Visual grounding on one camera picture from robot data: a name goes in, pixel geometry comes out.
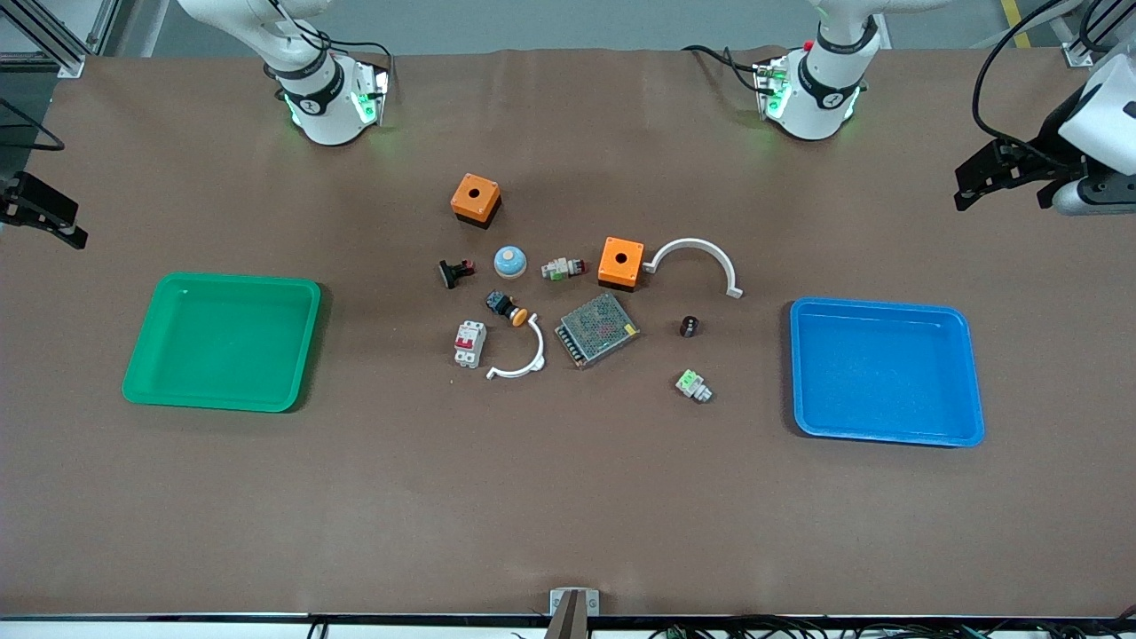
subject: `brown table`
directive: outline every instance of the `brown table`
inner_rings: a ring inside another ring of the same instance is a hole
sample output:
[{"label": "brown table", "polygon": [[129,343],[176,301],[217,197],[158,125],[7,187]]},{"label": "brown table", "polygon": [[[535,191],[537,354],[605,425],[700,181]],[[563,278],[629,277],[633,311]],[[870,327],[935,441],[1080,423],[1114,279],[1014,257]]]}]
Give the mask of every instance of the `brown table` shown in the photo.
[{"label": "brown table", "polygon": [[[562,584],[609,613],[1104,615],[1136,592],[1136,218],[1070,219],[1029,189],[953,210],[985,141],[983,52],[879,56],[835,139],[758,122],[688,53],[537,51],[399,63],[387,127],[304,141],[256,59],[93,59],[56,92],[64,153],[31,169],[82,204],[90,248],[0,235],[0,609],[526,612]],[[1029,135],[1081,82],[1008,51],[986,115]],[[500,181],[488,231],[448,200]],[[486,381],[533,335],[501,288],[560,316],[604,236],[695,235],[620,299],[643,338],[578,372]],[[483,272],[457,290],[438,259]],[[123,373],[172,271],[310,277],[318,357],[283,415],[134,406]],[[970,320],[985,442],[945,450],[801,437],[785,308],[802,296],[950,305]],[[702,320],[693,340],[684,315]],[[673,388],[694,367],[716,392]]]}]

